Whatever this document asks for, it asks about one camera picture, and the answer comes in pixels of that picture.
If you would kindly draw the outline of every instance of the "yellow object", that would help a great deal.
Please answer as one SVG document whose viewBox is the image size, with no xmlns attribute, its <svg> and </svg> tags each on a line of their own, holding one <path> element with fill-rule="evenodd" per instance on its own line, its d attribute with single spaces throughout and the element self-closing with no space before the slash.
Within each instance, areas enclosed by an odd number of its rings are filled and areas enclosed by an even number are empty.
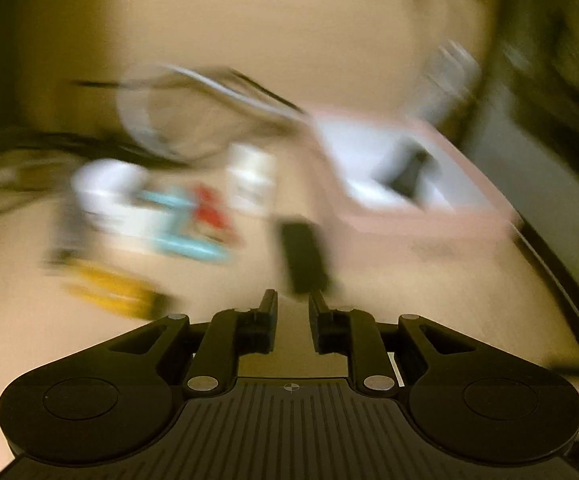
<svg viewBox="0 0 579 480">
<path fill-rule="evenodd" d="M 90 285 L 65 284 L 70 294 L 121 316 L 153 318 L 159 295 L 150 282 L 85 260 L 72 260 L 68 268 Z"/>
</svg>

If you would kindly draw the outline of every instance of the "metal screw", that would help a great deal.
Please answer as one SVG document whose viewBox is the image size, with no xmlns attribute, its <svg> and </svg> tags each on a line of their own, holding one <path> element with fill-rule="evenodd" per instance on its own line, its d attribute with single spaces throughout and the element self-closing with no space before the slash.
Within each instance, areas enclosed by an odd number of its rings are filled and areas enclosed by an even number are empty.
<svg viewBox="0 0 579 480">
<path fill-rule="evenodd" d="M 218 386 L 218 381 L 209 375 L 197 375 L 187 381 L 187 386 L 196 392 L 210 392 Z"/>
<path fill-rule="evenodd" d="M 363 381 L 366 388 L 371 390 L 376 390 L 379 392 L 386 392 L 391 388 L 394 388 L 394 380 L 391 377 L 385 375 L 370 375 Z"/>
</svg>

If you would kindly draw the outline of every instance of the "blue object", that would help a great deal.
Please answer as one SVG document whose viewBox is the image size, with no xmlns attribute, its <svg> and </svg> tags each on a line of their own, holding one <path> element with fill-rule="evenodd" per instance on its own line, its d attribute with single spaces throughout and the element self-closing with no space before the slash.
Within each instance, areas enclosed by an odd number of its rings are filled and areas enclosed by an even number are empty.
<svg viewBox="0 0 579 480">
<path fill-rule="evenodd" d="M 172 210 L 171 220 L 167 222 L 163 232 L 154 237 L 156 250 L 162 253 L 175 253 L 204 262 L 227 259 L 228 251 L 220 244 L 179 234 L 190 221 L 192 212 L 197 206 L 196 200 L 189 197 L 182 188 L 174 187 L 169 194 L 144 191 L 140 197 Z"/>
</svg>

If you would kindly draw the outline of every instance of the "red object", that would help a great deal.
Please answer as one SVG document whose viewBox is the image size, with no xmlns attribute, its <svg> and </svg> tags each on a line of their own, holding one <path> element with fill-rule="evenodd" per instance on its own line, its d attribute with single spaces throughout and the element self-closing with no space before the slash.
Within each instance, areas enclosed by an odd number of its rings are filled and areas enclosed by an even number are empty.
<svg viewBox="0 0 579 480">
<path fill-rule="evenodd" d="M 199 184 L 194 187 L 194 194 L 198 201 L 198 206 L 194 212 L 196 230 L 200 234 L 222 243 L 235 242 L 236 234 L 230 219 L 222 211 L 222 201 L 218 191 Z"/>
</svg>

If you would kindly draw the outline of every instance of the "pink box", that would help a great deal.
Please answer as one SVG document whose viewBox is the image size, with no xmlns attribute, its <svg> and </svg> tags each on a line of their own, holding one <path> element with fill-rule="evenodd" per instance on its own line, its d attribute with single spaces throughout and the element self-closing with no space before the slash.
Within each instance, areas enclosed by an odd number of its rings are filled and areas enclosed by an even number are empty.
<svg viewBox="0 0 579 480">
<path fill-rule="evenodd" d="M 313 118 L 313 128 L 301 133 L 300 158 L 334 267 L 451 261 L 491 253 L 502 240 L 515 237 L 521 219 L 514 208 L 429 124 L 339 111 L 313 113 Z M 441 173 L 436 178 L 441 190 L 435 192 L 450 196 L 445 205 L 372 209 L 350 195 L 353 185 L 369 183 L 363 164 L 374 164 L 391 137 L 415 140 L 434 156 Z"/>
</svg>

